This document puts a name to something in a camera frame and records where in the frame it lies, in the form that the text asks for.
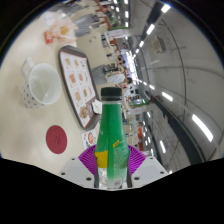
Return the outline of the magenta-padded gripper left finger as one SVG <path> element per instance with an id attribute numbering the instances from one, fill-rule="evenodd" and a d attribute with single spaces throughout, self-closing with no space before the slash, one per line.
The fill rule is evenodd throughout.
<path id="1" fill-rule="evenodd" d="M 72 157 L 59 172 L 59 176 L 84 188 L 96 188 L 97 162 L 95 146 L 87 148 L 78 157 Z"/>

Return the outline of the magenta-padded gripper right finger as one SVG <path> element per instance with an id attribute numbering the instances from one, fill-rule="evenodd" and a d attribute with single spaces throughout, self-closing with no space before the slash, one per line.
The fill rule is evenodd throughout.
<path id="1" fill-rule="evenodd" d="M 168 175 L 154 156 L 146 156 L 129 145 L 127 187 L 140 188 Z"/>

